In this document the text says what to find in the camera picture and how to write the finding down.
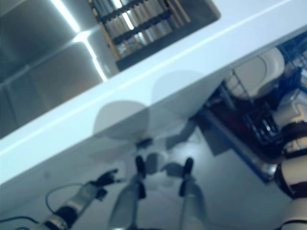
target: dishwasher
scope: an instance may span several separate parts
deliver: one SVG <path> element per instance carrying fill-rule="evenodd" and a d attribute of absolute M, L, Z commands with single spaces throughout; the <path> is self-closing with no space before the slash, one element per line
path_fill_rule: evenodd
<path fill-rule="evenodd" d="M 306 153 L 305 0 L 0 3 L 1 216 L 189 120 L 265 185 Z"/>

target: dish drying rack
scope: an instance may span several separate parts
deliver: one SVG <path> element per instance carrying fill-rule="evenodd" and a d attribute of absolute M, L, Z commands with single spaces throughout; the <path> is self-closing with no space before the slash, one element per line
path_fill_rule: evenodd
<path fill-rule="evenodd" d="M 283 142 L 281 132 L 272 116 L 273 110 L 276 110 L 283 96 L 298 88 L 307 92 L 307 75 L 302 75 L 302 72 L 307 70 L 307 32 L 277 48 L 285 59 L 285 70 L 267 96 L 256 100 L 250 97 L 236 72 L 232 70 L 232 74 L 224 80 L 216 94 L 206 104 L 207 107 L 211 107 L 215 103 L 224 102 L 229 110 L 241 117 L 246 127 L 263 146 L 278 146 Z M 234 87 L 242 89 L 241 96 L 246 100 L 235 98 L 226 87 L 227 81 L 234 80 L 237 82 Z"/>
<path fill-rule="evenodd" d="M 216 21 L 210 0 L 88 0 L 119 70 Z"/>

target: gray floor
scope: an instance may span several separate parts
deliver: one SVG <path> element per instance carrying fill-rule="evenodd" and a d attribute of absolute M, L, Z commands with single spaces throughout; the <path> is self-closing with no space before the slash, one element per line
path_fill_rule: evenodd
<path fill-rule="evenodd" d="M 167 130 L 156 137 L 146 150 L 141 150 L 148 166 L 145 182 L 147 199 L 140 201 L 138 224 L 142 228 L 178 229 L 182 198 L 178 197 L 181 180 L 177 177 L 179 165 L 187 157 L 192 157 L 195 167 L 192 174 L 202 189 L 210 230 L 272 230 L 281 223 L 283 211 L 289 203 L 274 184 L 264 184 L 254 172 L 229 149 L 211 130 L 204 134 L 197 127 L 187 141 L 180 144 L 171 141 L 185 124 Z M 125 156 L 110 163 L 110 168 L 120 169 L 119 174 L 130 178 L 134 174 L 131 150 Z M 101 168 L 94 168 L 82 178 L 71 182 L 86 182 L 101 174 Z M 95 201 L 76 223 L 74 230 L 104 230 L 107 220 L 124 184 L 112 185 L 105 200 Z M 77 190 L 76 187 L 58 191 L 50 197 L 50 205 L 58 207 Z M 44 204 L 44 194 L 9 213 L 1 214 L 1 219 L 15 215 L 29 215 L 42 220 L 49 212 Z M 13 230 L 20 226 L 31 227 L 26 221 L 1 224 L 1 229 Z"/>

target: metal rack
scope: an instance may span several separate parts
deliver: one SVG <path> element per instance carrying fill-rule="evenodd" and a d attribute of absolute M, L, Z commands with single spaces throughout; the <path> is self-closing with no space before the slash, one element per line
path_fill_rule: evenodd
<path fill-rule="evenodd" d="M 307 74 L 305 76 L 302 74 L 302 72 L 307 73 L 307 33 L 301 34 L 277 46 L 277 48 L 285 59 L 285 71 L 270 93 L 270 99 L 264 98 L 255 101 L 250 97 L 234 69 L 219 87 L 219 98 L 214 99 L 215 101 L 223 101 L 228 109 L 239 115 L 261 145 L 282 141 L 283 137 L 272 116 L 272 111 L 276 109 L 281 98 L 297 88 L 307 92 Z M 234 87 L 241 89 L 243 92 L 241 96 L 245 98 L 244 101 L 231 95 L 230 90 L 226 87 L 227 81 L 236 82 Z M 210 107 L 212 104 L 212 101 L 209 101 L 207 105 Z"/>
<path fill-rule="evenodd" d="M 117 60 L 191 22 L 179 0 L 88 1 Z"/>

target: dishwasher rack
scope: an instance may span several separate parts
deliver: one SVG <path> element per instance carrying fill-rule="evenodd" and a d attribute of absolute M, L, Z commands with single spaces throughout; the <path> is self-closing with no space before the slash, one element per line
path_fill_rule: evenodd
<path fill-rule="evenodd" d="M 307 74 L 305 76 L 302 74 L 307 70 L 307 32 L 277 46 L 277 48 L 285 59 L 285 70 L 268 95 L 256 100 L 250 97 L 244 84 L 236 72 L 232 70 L 230 76 L 224 80 L 216 94 L 206 104 L 207 107 L 211 107 L 213 104 L 223 101 L 229 110 L 241 117 L 246 127 L 261 145 L 279 145 L 283 141 L 272 116 L 272 112 L 277 108 L 283 96 L 298 88 L 307 92 Z M 236 81 L 234 87 L 241 88 L 242 95 L 246 100 L 233 97 L 226 87 L 227 81 Z"/>

